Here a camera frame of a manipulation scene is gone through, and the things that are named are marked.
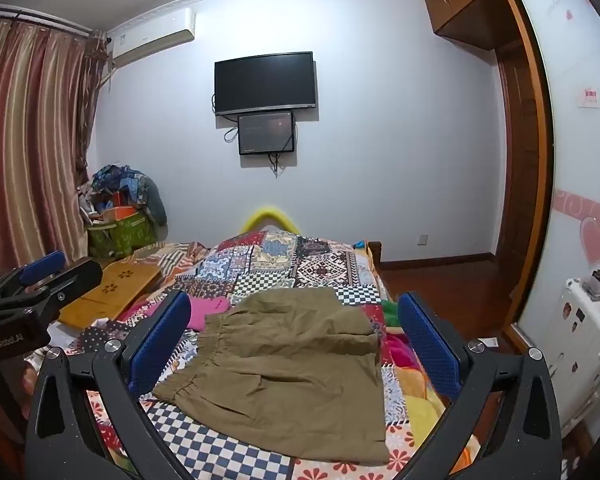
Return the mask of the olive khaki pants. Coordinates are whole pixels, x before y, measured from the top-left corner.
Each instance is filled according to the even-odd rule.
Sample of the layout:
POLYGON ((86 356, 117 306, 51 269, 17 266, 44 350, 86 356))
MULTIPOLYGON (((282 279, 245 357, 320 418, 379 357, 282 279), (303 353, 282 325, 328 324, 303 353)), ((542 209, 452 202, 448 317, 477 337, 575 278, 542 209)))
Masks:
POLYGON ((154 395, 220 434, 304 460, 388 462, 379 337, 330 288, 269 289, 210 315, 154 395))

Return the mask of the colourful fleece blanket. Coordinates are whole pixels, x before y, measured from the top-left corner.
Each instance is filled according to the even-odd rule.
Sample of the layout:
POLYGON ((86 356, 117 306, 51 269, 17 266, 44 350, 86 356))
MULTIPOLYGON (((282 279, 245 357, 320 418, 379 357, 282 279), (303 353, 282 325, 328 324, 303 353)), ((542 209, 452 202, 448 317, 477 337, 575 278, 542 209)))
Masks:
POLYGON ((384 384, 387 470, 397 472, 414 456, 441 418, 445 406, 419 362, 416 352, 398 326, 398 308, 389 299, 376 262, 381 244, 358 242, 358 279, 372 293, 364 310, 380 341, 381 377, 384 384))

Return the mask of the pink folded cloth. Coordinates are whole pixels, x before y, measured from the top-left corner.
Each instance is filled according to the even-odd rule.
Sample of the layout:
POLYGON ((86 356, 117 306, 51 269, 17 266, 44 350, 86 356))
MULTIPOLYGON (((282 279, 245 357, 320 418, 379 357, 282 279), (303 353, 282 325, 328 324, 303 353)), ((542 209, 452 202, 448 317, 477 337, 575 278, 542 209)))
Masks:
POLYGON ((199 298, 178 294, 172 298, 166 297, 161 304, 148 308, 146 314, 148 320, 160 318, 169 330, 181 334, 184 330, 201 332, 208 316, 224 313, 229 307, 230 302, 224 296, 199 298))

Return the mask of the green storage basket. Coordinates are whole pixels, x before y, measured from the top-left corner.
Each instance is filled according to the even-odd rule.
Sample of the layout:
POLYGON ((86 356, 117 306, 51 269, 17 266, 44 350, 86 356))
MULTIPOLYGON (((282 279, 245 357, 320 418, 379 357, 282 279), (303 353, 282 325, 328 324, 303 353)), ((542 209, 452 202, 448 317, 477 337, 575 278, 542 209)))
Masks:
POLYGON ((86 230, 88 253, 94 258, 123 258, 156 241, 154 227, 141 211, 121 220, 95 223, 86 230))

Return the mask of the wooden lap desk board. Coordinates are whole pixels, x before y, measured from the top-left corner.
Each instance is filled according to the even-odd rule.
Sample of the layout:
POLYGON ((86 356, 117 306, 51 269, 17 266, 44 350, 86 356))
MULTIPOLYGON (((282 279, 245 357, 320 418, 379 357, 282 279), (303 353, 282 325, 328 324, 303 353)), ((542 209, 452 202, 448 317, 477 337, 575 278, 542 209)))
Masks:
POLYGON ((124 310, 162 279, 155 264, 124 263, 102 266, 100 284, 60 310, 58 321, 74 328, 87 328, 100 318, 114 321, 124 310))

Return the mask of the patchwork patterned bed quilt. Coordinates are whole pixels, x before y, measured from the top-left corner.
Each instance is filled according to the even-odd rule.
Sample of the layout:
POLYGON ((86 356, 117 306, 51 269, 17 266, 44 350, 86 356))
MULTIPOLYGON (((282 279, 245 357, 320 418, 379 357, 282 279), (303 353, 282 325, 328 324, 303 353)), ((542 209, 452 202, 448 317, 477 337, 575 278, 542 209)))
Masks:
POLYGON ((132 390, 195 479, 392 479, 444 404, 398 322, 377 246, 274 230, 212 249, 148 248, 173 273, 117 321, 83 331, 82 359, 177 292, 187 326, 132 390))

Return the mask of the pile of blue clothes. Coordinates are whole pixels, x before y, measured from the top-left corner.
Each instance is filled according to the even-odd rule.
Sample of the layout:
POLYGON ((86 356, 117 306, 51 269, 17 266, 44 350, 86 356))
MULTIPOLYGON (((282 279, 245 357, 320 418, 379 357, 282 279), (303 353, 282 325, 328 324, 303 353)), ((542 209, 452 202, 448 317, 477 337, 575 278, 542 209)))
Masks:
POLYGON ((100 168, 80 191, 98 212, 114 203, 114 194, 120 193, 125 205, 133 206, 148 215, 155 225, 166 226, 166 208, 154 180, 128 165, 106 165, 100 168))

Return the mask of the yellow curved pillow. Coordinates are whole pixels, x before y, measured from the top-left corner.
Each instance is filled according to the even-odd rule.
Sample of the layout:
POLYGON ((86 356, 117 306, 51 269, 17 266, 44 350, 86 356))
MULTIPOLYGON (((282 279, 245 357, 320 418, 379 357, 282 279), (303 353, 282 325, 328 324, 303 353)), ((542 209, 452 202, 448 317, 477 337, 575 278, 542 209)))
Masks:
POLYGON ((242 225, 240 232, 247 233, 257 231, 262 226, 275 226, 276 229, 281 229, 294 234, 299 234, 298 226, 283 213, 280 209, 273 206, 265 206, 257 209, 242 225))

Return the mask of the striped red beige curtain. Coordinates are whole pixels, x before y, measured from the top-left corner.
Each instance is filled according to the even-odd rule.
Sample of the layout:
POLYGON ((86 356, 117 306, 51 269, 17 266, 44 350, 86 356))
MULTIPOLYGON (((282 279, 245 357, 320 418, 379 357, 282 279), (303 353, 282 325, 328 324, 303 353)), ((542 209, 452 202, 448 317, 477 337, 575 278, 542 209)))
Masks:
POLYGON ((0 274, 87 253, 78 189, 106 59, 101 34, 0 20, 0 274))

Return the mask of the white air conditioner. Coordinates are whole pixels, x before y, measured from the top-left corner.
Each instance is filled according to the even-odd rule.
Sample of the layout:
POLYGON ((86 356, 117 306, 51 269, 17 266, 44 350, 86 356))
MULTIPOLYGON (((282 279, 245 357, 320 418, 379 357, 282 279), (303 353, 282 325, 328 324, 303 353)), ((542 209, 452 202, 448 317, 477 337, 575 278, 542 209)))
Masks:
POLYGON ((115 29, 111 33, 112 67, 124 67, 192 42, 195 39, 195 23, 194 11, 183 8, 115 29))

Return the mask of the wooden wardrobe with sliding door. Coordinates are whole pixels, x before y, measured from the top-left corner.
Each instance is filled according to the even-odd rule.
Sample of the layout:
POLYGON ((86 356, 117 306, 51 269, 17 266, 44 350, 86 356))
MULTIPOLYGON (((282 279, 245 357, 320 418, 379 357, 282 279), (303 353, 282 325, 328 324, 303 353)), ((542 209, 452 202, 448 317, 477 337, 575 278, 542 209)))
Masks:
POLYGON ((425 0, 434 32, 495 54, 506 177, 503 334, 526 350, 562 285, 600 269, 600 0, 425 0))

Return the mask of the small black wall monitor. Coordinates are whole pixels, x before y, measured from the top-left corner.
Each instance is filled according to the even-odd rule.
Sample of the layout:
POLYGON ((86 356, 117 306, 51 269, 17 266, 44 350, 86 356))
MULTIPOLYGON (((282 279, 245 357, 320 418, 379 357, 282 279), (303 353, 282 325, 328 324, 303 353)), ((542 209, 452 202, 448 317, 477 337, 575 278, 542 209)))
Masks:
POLYGON ((240 156, 292 153, 296 125, 291 112, 267 112, 238 117, 240 156))

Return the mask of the black wall television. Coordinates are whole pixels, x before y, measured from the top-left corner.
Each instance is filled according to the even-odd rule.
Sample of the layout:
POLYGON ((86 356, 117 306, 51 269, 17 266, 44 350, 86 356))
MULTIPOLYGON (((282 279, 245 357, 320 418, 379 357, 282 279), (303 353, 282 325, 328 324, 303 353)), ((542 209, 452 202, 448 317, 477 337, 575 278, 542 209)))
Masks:
POLYGON ((314 108, 313 53, 262 54, 215 62, 213 95, 214 112, 222 116, 314 108))

